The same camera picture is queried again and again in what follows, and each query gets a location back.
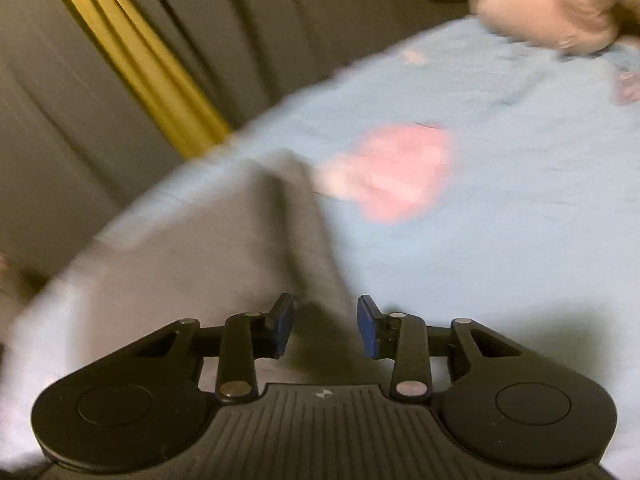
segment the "yellow curtain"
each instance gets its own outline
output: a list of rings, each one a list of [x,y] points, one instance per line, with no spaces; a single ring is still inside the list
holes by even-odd
[[[230,127],[130,0],[67,0],[175,149],[199,156]]]

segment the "ribbed black surface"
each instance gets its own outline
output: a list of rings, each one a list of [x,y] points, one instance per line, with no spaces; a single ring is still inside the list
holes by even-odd
[[[51,468],[46,480],[88,475]],[[377,386],[273,385],[253,404],[223,408],[187,452],[104,480],[611,480],[596,465],[521,473],[487,465],[449,441],[431,412]]]

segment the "pink spot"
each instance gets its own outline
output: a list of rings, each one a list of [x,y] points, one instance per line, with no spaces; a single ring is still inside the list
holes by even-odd
[[[445,130],[430,126],[385,126],[371,132],[353,153],[341,153],[316,174],[319,191],[355,200],[375,221],[416,216],[442,191],[449,166]]]

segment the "light blue sheet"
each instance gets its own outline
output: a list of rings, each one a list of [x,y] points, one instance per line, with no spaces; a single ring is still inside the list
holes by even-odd
[[[425,64],[405,62],[408,48]],[[613,99],[616,67],[627,61],[637,61],[633,51],[565,58],[493,36],[473,18],[451,23],[287,99],[228,150],[183,167],[101,238],[134,243],[224,186],[240,158],[286,148],[317,164],[381,124],[441,124],[453,165],[436,207],[388,226],[352,203],[320,199],[352,293],[430,324],[474,318],[595,378],[620,418],[604,465],[638,480],[640,105]],[[78,365],[67,349],[82,291],[70,275],[17,327],[5,406],[32,401]],[[58,348],[47,335],[55,323]],[[34,379],[34,367],[48,379]],[[4,445],[4,456],[16,456],[33,443]]]

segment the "silver screw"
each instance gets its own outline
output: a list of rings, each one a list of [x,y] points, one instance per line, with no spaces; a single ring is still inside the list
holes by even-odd
[[[427,385],[420,381],[402,381],[396,384],[396,392],[403,397],[421,397],[427,390]]]
[[[237,399],[251,393],[251,385],[246,381],[229,381],[220,386],[220,393],[225,397]]]

